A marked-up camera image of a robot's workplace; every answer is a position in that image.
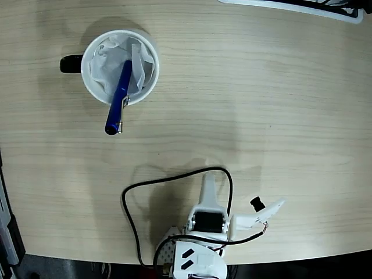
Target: blue pen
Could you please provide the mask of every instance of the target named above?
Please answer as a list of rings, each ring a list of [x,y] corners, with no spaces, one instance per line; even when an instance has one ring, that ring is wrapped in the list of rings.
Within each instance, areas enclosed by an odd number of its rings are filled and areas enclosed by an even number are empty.
[[[117,87],[112,98],[109,115],[107,116],[105,132],[108,135],[116,135],[121,133],[123,129],[123,109],[128,104],[128,86],[132,75],[132,61],[127,60],[124,63],[123,70],[117,83]]]

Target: black mug handle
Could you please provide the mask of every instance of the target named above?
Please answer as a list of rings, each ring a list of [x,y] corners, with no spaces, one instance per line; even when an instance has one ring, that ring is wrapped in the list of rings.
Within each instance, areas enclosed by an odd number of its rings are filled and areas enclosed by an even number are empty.
[[[80,74],[82,54],[67,55],[59,62],[59,69],[65,74]]]

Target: wooden table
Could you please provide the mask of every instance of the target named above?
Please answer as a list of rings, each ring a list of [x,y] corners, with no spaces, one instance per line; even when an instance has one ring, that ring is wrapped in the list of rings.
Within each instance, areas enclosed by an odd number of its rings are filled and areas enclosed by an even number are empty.
[[[108,107],[59,60],[128,27],[158,43],[160,78],[109,137]],[[216,0],[3,0],[0,32],[3,172],[28,253],[137,263],[123,188],[210,165],[232,173],[232,212],[252,212],[256,195],[288,199],[228,263],[372,248],[372,17],[352,25]],[[198,176],[130,194],[146,262],[170,225],[185,224],[200,186]]]

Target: white tissue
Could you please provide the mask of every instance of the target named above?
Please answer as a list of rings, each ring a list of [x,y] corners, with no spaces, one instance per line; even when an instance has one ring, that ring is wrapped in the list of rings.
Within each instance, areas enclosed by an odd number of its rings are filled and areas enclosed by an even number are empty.
[[[136,94],[150,81],[155,63],[147,47],[126,34],[112,35],[99,44],[90,61],[91,78],[113,96],[124,62],[132,60],[132,76],[128,94]]]

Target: pen clip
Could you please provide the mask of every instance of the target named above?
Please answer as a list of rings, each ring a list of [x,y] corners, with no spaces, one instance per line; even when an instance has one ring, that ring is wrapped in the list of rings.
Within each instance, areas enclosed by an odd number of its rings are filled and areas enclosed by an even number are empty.
[[[119,134],[123,132],[123,113],[124,113],[124,108],[128,105],[128,103],[129,103],[129,95],[126,95],[121,101],[121,118],[119,122],[119,129],[117,131]]]

